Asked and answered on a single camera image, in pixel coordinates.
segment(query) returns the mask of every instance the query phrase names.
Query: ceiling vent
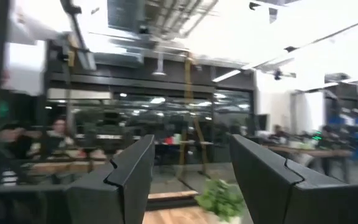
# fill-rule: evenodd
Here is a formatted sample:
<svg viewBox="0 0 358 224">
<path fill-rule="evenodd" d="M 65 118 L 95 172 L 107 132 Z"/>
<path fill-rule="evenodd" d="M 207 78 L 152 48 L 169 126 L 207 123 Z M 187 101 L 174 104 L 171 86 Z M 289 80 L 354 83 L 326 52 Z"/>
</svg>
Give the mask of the ceiling vent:
<svg viewBox="0 0 358 224">
<path fill-rule="evenodd" d="M 123 54 L 95 53 L 95 60 L 100 65 L 138 68 L 143 65 L 144 56 L 139 49 L 128 49 Z"/>
<path fill-rule="evenodd" d="M 108 26 L 141 33 L 145 29 L 144 0 L 107 0 Z"/>
<path fill-rule="evenodd" d="M 157 62 L 157 69 L 152 73 L 152 75 L 167 75 L 164 72 L 164 54 L 158 53 L 158 62 Z"/>
</svg>

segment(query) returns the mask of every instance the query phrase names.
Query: desk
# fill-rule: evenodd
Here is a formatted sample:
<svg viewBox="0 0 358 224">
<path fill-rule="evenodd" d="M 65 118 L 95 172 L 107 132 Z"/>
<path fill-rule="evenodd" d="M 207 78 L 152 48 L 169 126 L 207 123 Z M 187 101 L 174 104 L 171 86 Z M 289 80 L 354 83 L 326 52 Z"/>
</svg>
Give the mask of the desk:
<svg viewBox="0 0 358 224">
<path fill-rule="evenodd" d="M 285 146 L 263 146 L 272 151 L 286 152 L 289 154 L 307 154 L 317 158 L 333 158 L 339 159 L 343 173 L 343 181 L 349 183 L 349 158 L 352 156 L 352 151 L 344 149 L 336 150 L 318 150 L 318 149 L 294 149 Z"/>
<path fill-rule="evenodd" d="M 158 142 L 158 141 L 155 141 L 154 142 L 156 145 L 164 145 L 164 146 L 179 146 L 181 144 L 189 144 L 189 145 L 194 145 L 195 141 L 180 141 L 180 143 L 178 144 L 167 144 L 167 143 L 164 143 L 164 142 Z M 207 142 L 207 141 L 203 141 L 203 142 L 199 142 L 201 145 L 205 145 L 205 146 L 210 146 L 212 145 L 213 143 L 212 142 Z"/>
<path fill-rule="evenodd" d="M 98 166 L 104 165 L 106 162 L 94 161 L 94 168 L 98 168 Z M 54 174 L 56 172 L 87 172 L 88 171 L 89 162 L 59 162 L 59 163 L 51 163 L 45 162 L 41 164 L 34 164 L 32 166 L 32 172 L 41 172 L 41 173 L 49 173 Z"/>
</svg>

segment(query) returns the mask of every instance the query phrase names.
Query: person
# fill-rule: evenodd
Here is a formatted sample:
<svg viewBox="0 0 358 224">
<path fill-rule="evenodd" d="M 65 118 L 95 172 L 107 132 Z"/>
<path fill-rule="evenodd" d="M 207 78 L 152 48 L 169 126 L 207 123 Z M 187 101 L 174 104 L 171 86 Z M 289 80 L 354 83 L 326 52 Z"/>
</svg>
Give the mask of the person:
<svg viewBox="0 0 358 224">
<path fill-rule="evenodd" d="M 29 159 L 27 153 L 31 149 L 34 139 L 40 136 L 39 131 L 27 131 L 22 123 L 10 124 L 14 141 L 6 145 L 6 149 L 15 159 Z"/>
<path fill-rule="evenodd" d="M 50 137 L 62 138 L 61 143 L 58 145 L 58 149 L 64 149 L 68 147 L 74 147 L 74 140 L 67 135 L 66 132 L 66 121 L 63 116 L 58 117 L 52 124 L 52 130 L 47 131 L 47 135 Z M 40 152 L 41 144 L 39 142 L 33 143 L 30 152 L 27 156 L 35 156 Z M 78 157 L 78 152 L 67 151 L 69 156 Z"/>
<path fill-rule="evenodd" d="M 274 126 L 274 133 L 271 134 L 268 137 L 270 140 L 274 140 L 274 141 L 282 141 L 282 139 L 288 139 L 288 134 L 286 132 L 283 131 L 282 127 L 280 125 L 275 125 Z"/>
</svg>

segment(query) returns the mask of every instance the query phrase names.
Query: ceiling light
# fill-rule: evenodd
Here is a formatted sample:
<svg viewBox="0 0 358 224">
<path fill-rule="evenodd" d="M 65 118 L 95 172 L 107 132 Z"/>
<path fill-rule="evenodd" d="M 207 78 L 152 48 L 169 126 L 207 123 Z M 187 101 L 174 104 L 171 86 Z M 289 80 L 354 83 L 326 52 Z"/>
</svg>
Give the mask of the ceiling light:
<svg viewBox="0 0 358 224">
<path fill-rule="evenodd" d="M 220 94 L 220 93 L 215 93 L 214 95 L 215 95 L 215 97 L 216 97 L 216 98 L 220 98 L 220 99 L 222 99 L 222 98 L 226 98 L 226 96 L 225 96 L 225 95 Z"/>
<path fill-rule="evenodd" d="M 352 82 L 358 82 L 358 78 L 349 78 L 346 80 L 342 80 L 343 83 L 352 83 Z"/>
<path fill-rule="evenodd" d="M 247 109 L 249 105 L 239 105 L 240 108 Z"/>
<path fill-rule="evenodd" d="M 150 103 L 153 103 L 153 104 L 159 104 L 159 103 L 163 103 L 163 102 L 165 102 L 164 97 L 156 97 L 156 98 L 152 99 L 152 101 L 150 101 Z"/>
<path fill-rule="evenodd" d="M 205 102 L 202 102 L 202 103 L 198 103 L 198 104 L 190 104 L 190 106 L 209 106 L 211 105 L 212 103 L 211 102 L 208 102 L 208 101 L 205 101 Z"/>
<path fill-rule="evenodd" d="M 167 75 L 164 72 L 164 54 L 158 53 L 158 60 L 157 60 L 157 69 L 152 73 L 152 75 Z"/>
<path fill-rule="evenodd" d="M 230 78 L 230 77 L 232 77 L 234 75 L 237 75 L 237 74 L 240 74 L 240 73 L 241 73 L 240 70 L 233 70 L 233 71 L 228 72 L 228 73 L 226 73 L 224 75 L 221 75 L 220 77 L 215 78 L 214 80 L 212 80 L 212 82 L 220 82 L 222 80 L 225 80 L 227 78 Z"/>
<path fill-rule="evenodd" d="M 336 86 L 336 85 L 338 85 L 338 83 L 325 83 L 323 86 L 318 86 L 318 87 L 313 87 L 313 88 L 308 88 L 308 89 L 302 89 L 302 90 L 299 90 L 299 91 L 318 90 L 318 89 L 323 89 L 323 88 Z"/>
</svg>

